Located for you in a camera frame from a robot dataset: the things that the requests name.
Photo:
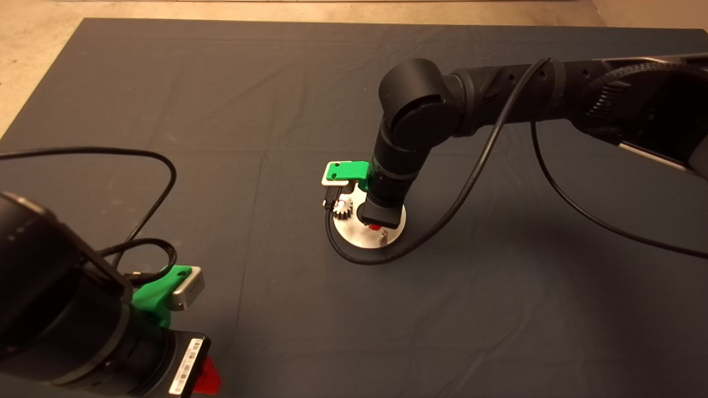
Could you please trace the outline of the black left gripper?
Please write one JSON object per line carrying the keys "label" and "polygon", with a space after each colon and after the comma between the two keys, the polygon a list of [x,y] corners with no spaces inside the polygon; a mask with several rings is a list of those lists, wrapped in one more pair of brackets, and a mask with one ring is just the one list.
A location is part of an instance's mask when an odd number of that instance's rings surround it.
{"label": "black left gripper", "polygon": [[211,339],[201,332],[172,331],[173,357],[165,376],[166,397],[216,396],[222,379],[207,356]]}

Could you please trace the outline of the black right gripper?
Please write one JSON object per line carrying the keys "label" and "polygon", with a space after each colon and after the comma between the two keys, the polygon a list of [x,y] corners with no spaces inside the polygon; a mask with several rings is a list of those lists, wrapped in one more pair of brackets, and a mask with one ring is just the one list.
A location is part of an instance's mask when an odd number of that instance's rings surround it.
{"label": "black right gripper", "polygon": [[380,201],[367,192],[360,205],[360,220],[369,224],[369,229],[378,231],[382,227],[397,229],[400,226],[400,202]]}

